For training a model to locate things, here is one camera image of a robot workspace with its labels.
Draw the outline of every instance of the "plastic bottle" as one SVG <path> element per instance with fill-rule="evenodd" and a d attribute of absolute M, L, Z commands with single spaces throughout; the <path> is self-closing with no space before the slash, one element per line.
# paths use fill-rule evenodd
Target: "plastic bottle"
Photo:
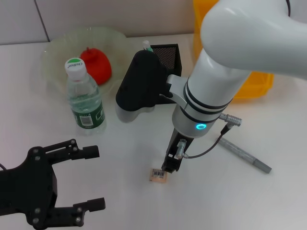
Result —
<path fill-rule="evenodd" d="M 101 94 L 97 83 L 87 73 L 84 61 L 71 58 L 65 63 L 65 70 L 67 99 L 78 126 L 85 129 L 105 127 Z"/>

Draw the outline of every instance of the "black mesh pen holder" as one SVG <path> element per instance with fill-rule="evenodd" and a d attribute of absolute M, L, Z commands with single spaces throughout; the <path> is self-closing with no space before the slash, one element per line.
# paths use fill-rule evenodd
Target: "black mesh pen holder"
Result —
<path fill-rule="evenodd" d="M 178 44 L 151 45 L 153 52 L 158 55 L 163 65 L 167 67 L 168 75 L 181 76 L 181 59 Z M 173 104 L 170 99 L 160 96 L 158 104 Z"/>

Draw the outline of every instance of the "yellow container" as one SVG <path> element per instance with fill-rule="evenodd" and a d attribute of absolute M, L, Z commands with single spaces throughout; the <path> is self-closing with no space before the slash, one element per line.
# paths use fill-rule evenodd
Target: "yellow container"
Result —
<path fill-rule="evenodd" d="M 193 0 L 195 11 L 195 28 L 193 38 L 193 50 L 195 60 L 202 50 L 200 28 L 206 13 L 218 2 L 218 0 Z M 236 99 L 258 98 L 267 93 L 273 86 L 274 75 L 271 73 L 252 72 L 241 89 L 235 95 Z"/>

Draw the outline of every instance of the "table surface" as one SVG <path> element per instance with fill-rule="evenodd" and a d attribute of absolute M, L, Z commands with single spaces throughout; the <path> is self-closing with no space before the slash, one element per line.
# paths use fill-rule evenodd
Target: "table surface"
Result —
<path fill-rule="evenodd" d="M 145 38 L 129 38 L 135 50 Z M 182 76 L 193 69 L 192 35 L 148 37 L 152 45 L 178 43 Z M 39 74 L 48 43 L 0 46 L 0 162 L 20 165 L 33 146 L 76 138 L 79 147 L 98 145 L 100 158 L 53 166 L 57 207 L 104 197 L 106 209 L 86 213 L 85 230 L 288 230 L 307 226 L 307 81 L 276 76 L 264 97 L 232 102 L 226 113 L 243 119 L 225 138 L 271 166 L 265 174 L 216 146 L 184 160 L 166 184 L 149 182 L 160 168 L 173 125 L 173 104 L 158 105 L 129 124 L 115 112 L 115 87 L 103 98 L 107 126 L 102 134 L 78 131 L 65 99 L 47 89 Z M 224 122 L 193 141 L 187 154 L 208 149 Z M 24 214 L 0 217 L 1 230 L 32 230 Z"/>

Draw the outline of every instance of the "blue led light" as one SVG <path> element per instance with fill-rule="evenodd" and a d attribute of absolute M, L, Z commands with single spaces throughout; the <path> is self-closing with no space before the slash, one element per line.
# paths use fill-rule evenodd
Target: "blue led light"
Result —
<path fill-rule="evenodd" d="M 196 125 L 196 128 L 199 129 L 199 130 L 205 129 L 206 127 L 207 127 L 206 124 L 198 124 L 198 125 Z"/>

